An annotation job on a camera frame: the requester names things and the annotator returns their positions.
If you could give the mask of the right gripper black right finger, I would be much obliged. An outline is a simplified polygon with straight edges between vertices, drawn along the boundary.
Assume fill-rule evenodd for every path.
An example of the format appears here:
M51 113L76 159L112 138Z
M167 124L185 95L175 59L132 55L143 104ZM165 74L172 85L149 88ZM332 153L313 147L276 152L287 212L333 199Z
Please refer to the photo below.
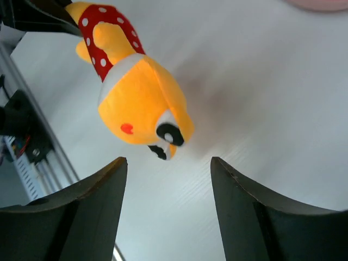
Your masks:
M347 260L347 211L283 196L219 157L210 173L227 260Z

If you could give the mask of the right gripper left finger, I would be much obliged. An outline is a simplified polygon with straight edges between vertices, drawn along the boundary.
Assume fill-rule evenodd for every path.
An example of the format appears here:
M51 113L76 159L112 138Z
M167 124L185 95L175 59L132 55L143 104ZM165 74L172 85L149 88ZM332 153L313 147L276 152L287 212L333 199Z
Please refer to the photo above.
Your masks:
M1 260L111 260L127 166L119 157L26 206L1 208Z

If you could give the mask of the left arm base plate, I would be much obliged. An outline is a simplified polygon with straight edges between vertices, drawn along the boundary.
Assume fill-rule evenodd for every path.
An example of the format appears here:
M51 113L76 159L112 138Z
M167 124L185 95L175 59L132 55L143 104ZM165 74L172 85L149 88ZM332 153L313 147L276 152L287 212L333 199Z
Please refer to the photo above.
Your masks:
M46 159L52 139L23 90L17 90L1 107L1 135L17 140L15 156L26 154L30 163Z

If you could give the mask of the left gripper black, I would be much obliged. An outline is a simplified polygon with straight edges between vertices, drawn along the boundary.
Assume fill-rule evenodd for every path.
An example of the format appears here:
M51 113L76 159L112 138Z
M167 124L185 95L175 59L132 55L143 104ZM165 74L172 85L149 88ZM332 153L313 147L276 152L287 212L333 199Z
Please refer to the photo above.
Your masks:
M65 7L71 1L1 0L1 22L23 32L68 33L81 36Z

